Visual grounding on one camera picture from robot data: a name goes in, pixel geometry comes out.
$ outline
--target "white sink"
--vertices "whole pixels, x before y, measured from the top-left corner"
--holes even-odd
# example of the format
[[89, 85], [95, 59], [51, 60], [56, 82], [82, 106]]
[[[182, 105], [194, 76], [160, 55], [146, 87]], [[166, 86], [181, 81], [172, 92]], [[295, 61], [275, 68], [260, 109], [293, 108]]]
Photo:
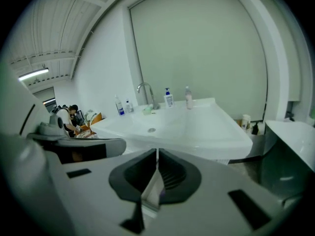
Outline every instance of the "white sink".
[[245, 158], [252, 148], [251, 139], [214, 98], [194, 100], [191, 110], [185, 101], [176, 101], [172, 109], [161, 104], [146, 116], [142, 113], [145, 107], [102, 120], [91, 130], [100, 138], [123, 138], [134, 150], [166, 148], [207, 159]]
[[299, 121], [266, 123], [315, 172], [315, 128]]

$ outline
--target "black hair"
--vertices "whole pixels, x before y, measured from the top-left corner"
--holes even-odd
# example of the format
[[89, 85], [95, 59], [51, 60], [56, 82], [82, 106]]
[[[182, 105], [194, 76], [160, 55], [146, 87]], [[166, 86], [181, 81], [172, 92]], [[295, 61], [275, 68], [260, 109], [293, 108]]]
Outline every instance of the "black hair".
[[77, 105], [72, 105], [72, 106], [69, 106], [69, 110], [75, 110], [75, 111], [78, 111], [78, 106], [77, 106]]

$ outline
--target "white shirt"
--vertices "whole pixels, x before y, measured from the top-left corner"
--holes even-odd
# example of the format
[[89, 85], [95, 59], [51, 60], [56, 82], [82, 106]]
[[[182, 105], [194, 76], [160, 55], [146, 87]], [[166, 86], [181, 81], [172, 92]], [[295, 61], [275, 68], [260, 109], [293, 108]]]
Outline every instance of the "white shirt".
[[70, 124], [70, 115], [66, 109], [59, 110], [56, 115], [63, 120], [64, 124]]

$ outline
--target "ceiling light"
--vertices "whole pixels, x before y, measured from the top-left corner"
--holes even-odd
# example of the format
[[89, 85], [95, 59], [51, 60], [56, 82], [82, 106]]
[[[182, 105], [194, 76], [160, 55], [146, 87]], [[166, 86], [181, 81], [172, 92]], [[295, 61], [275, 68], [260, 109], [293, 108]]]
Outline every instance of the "ceiling light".
[[52, 101], [54, 101], [54, 100], [56, 100], [56, 99], [53, 98], [53, 99], [51, 99], [51, 100], [44, 101], [43, 104], [45, 105], [46, 103], [52, 102]]
[[48, 72], [48, 68], [43, 68], [43, 69], [31, 72], [31, 73], [27, 73], [27, 74], [20, 76], [19, 81], [23, 81], [23, 80], [26, 80], [30, 77], [33, 77], [33, 76], [36, 76], [36, 75], [42, 74], [42, 73], [47, 73], [47, 72]]

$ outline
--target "corrugated metal ceiling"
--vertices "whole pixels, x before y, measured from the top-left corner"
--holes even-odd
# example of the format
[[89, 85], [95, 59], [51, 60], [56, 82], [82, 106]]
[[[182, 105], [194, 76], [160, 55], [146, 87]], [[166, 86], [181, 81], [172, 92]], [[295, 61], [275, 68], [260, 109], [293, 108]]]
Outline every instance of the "corrugated metal ceiling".
[[26, 85], [69, 79], [82, 36], [106, 1], [34, 0], [11, 33], [6, 61], [17, 76], [49, 68], [48, 73], [24, 80]]

